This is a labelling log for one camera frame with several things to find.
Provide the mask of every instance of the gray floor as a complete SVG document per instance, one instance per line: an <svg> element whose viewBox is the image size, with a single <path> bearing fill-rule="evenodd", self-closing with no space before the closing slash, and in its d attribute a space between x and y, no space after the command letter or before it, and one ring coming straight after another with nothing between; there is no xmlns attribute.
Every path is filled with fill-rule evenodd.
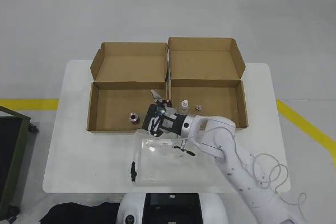
<svg viewBox="0 0 336 224"><path fill-rule="evenodd" d="M277 99L336 141L336 1L0 0L0 98L58 98L70 59L92 59L103 41L164 41L169 36L237 40L246 62L270 66ZM22 111L31 136L16 200L17 223L38 223L57 203L96 205L111 194L42 190L54 111ZM336 223L336 174L328 151L280 116L292 189L308 199L309 223ZM222 194L230 223L255 223L235 194Z"/></svg>

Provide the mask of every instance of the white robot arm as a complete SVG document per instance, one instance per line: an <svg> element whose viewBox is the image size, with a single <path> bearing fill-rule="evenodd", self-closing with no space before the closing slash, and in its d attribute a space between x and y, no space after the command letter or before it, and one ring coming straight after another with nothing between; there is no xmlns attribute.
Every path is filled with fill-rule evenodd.
<svg viewBox="0 0 336 224"><path fill-rule="evenodd" d="M199 138L199 130L204 122L207 122L205 132ZM216 165L240 194L258 223L305 223L302 218L292 214L278 194L265 184L269 176L254 162L254 155L235 142L234 134L235 123L220 116L188 115L181 131L183 138L215 157Z"/></svg>
<svg viewBox="0 0 336 224"><path fill-rule="evenodd" d="M176 133L214 156L216 165L240 194L258 223L305 223L302 218L292 214L270 188L270 184L267 184L269 176L255 162L254 155L235 142L234 122L220 116L182 115L171 108L169 100L155 102L157 105L152 104L148 109L142 128L156 137L163 132ZM207 125L200 138L199 130L205 122Z"/></svg>

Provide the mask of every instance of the yellow tape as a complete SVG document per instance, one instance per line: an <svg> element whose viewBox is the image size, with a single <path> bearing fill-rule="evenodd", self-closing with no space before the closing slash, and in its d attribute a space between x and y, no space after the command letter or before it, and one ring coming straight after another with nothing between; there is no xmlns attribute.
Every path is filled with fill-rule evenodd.
<svg viewBox="0 0 336 224"><path fill-rule="evenodd" d="M11 110L57 110L58 99L0 99L0 106Z"/></svg>
<svg viewBox="0 0 336 224"><path fill-rule="evenodd" d="M11 110L57 110L58 101L58 99L0 99L0 105ZM280 114L331 153L336 170L336 142L280 100L277 100L276 104Z"/></svg>
<svg viewBox="0 0 336 224"><path fill-rule="evenodd" d="M276 105L280 114L287 118L291 123L299 127L303 132L308 134L313 140L320 143L331 153L336 170L336 142L334 142L330 137L328 137L322 131L318 130L310 122L305 120L305 118L293 111L280 100L276 101Z"/></svg>

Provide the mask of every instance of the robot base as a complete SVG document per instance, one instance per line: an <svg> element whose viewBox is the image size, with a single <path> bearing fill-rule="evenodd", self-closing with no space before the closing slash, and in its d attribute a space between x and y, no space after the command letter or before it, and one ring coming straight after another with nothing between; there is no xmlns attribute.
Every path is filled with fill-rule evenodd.
<svg viewBox="0 0 336 224"><path fill-rule="evenodd" d="M217 194L126 194L116 224L228 223Z"/></svg>

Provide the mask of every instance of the white table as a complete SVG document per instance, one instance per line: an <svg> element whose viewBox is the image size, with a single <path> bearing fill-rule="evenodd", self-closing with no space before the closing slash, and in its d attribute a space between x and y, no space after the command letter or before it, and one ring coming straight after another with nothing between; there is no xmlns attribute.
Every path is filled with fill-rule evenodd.
<svg viewBox="0 0 336 224"><path fill-rule="evenodd" d="M190 193L233 192L222 177L214 186L136 187L130 181L132 134L92 134L86 131L91 60L67 63L43 181L47 193ZM286 164L270 69L247 63L242 77L249 127L238 130L238 142L252 153L270 153ZM275 165L259 158L265 172ZM290 180L280 192L290 190Z"/></svg>

